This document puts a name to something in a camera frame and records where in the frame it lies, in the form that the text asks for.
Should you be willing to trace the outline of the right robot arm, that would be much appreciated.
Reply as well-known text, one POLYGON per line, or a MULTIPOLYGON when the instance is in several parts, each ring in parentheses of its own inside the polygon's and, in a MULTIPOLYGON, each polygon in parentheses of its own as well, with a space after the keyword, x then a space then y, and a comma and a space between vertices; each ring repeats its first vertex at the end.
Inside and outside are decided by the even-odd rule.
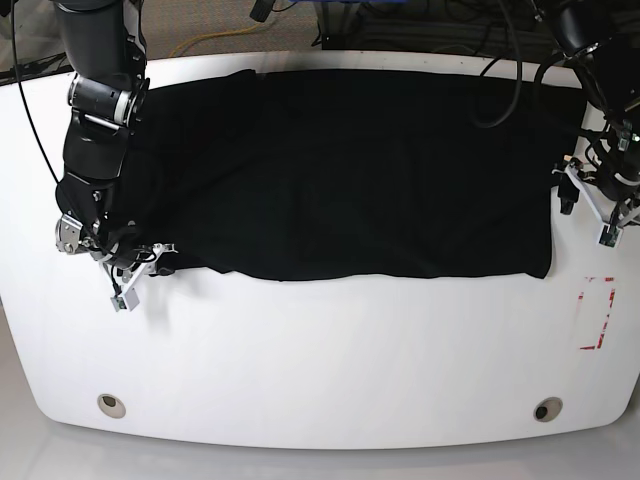
POLYGON ((159 252, 137 241, 132 220, 114 213, 131 138, 149 90, 147 45, 140 1, 56 1, 66 56, 75 73, 67 94, 71 119, 63 146, 63 176, 56 186, 62 216, 56 246, 89 254, 110 276, 140 274, 159 252))

